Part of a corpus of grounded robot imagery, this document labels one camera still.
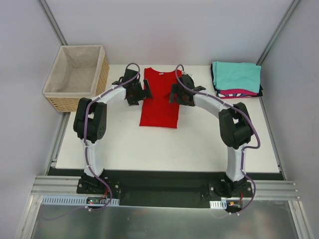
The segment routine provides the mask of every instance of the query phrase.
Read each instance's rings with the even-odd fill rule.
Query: white table
[[[144,69],[169,72],[175,66],[141,65]],[[125,65],[111,65],[106,88],[123,76]],[[195,85],[214,94],[209,66],[185,66]],[[258,98],[229,99],[243,102],[261,139],[261,147],[246,151],[247,172],[278,173],[278,166]],[[198,107],[180,106],[177,129],[140,127],[142,102],[128,106],[127,101],[108,105],[104,146],[105,169],[151,171],[220,172],[227,167],[227,148],[220,138],[218,119]],[[56,168],[83,169],[83,147],[73,131],[75,113],[71,113]],[[256,145],[253,136],[250,145]]]

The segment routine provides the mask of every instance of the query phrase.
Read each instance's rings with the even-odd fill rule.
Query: red t-shirt
[[[179,104],[169,103],[171,86],[177,83],[175,71],[158,72],[146,68],[144,79],[149,82],[153,98],[143,101],[140,126],[177,128]]]

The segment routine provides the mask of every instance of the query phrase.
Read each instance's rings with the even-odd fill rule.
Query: teal shirt
[[[259,92],[261,66],[254,63],[213,62],[214,86],[219,90]]]

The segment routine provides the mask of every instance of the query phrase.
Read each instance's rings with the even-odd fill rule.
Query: gray wall
[[[42,95],[59,43],[35,0],[0,7],[0,238],[12,239],[61,115]]]
[[[319,1],[304,0],[262,64],[267,115],[319,238]]]
[[[257,62],[292,0],[48,0],[69,45],[111,64]]]

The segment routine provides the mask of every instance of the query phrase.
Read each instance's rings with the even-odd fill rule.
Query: folded clothes
[[[248,96],[256,96],[257,93],[242,90],[242,89],[233,89],[233,90],[227,90],[227,91],[220,91],[221,94],[223,95],[229,95],[229,94],[243,94],[243,95],[248,95]]]
[[[214,82],[214,74],[213,74],[213,64],[210,65],[210,69],[211,69],[211,77],[213,79]],[[259,96],[263,96],[262,93],[262,86],[259,85],[259,92],[258,93],[254,93],[254,92],[250,92],[250,91],[246,91],[246,90],[242,90],[242,89],[231,89],[231,90],[218,90],[216,88],[216,86],[213,84],[215,93],[218,97],[220,98],[242,98],[242,97],[259,97]]]
[[[254,63],[214,61],[212,72],[214,86],[218,90],[242,89],[259,92],[261,66]]]

